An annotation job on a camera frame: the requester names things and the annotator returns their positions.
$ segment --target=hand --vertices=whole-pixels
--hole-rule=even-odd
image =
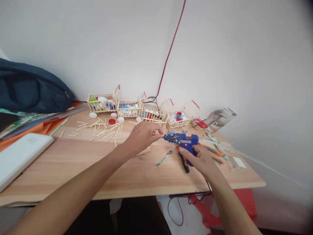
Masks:
[[[161,139],[162,136],[163,130],[159,124],[141,121],[134,127],[130,136],[125,141],[125,144],[128,149],[132,150],[132,153],[137,155],[153,142]]]
[[[185,159],[189,160],[205,178],[208,178],[208,181],[223,177],[223,174],[212,159],[210,151],[205,146],[193,145],[192,148],[197,153],[196,157],[183,147],[178,149]]]

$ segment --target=floor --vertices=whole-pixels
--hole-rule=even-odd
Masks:
[[[169,225],[172,235],[207,235],[209,229],[202,224],[202,216],[194,205],[188,204],[188,198],[180,198],[179,202],[184,214],[184,223],[182,226],[177,226],[170,218],[167,211],[167,205],[170,200],[168,195],[156,197],[158,202],[161,203],[164,217]],[[29,208],[3,208],[0,209],[0,235],[8,230],[16,221],[18,221]],[[169,212],[173,220],[181,224],[182,214],[176,198],[171,200]]]

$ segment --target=left hand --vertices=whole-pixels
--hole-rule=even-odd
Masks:
[[[125,146],[127,149],[131,149],[132,153],[137,155],[153,142],[161,139],[162,136],[163,130],[159,124],[141,121],[134,127],[127,140],[125,140]]]

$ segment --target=hot glue gun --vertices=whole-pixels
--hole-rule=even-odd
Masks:
[[[175,134],[166,134],[163,136],[164,140],[167,140],[170,143],[175,143],[183,147],[184,149],[187,149],[189,152],[191,152],[195,156],[195,152],[193,151],[192,146],[197,145],[199,141],[199,137],[197,135],[192,134],[191,136],[186,136],[186,134],[180,134],[180,133],[175,133]],[[180,154],[184,168],[186,172],[189,172],[189,167],[185,165],[185,160],[183,156]],[[190,161],[187,160],[187,163],[189,166],[193,166]]]

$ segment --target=white wall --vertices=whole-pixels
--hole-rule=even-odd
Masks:
[[[182,4],[0,1],[0,47],[59,76],[78,100],[118,83],[124,98],[152,96]],[[308,230],[313,195],[310,10],[291,0],[187,1],[158,99],[171,97],[178,108],[194,99],[202,118],[224,106],[238,112],[221,132],[293,180],[249,161],[268,183],[254,190],[257,223],[288,231]]]

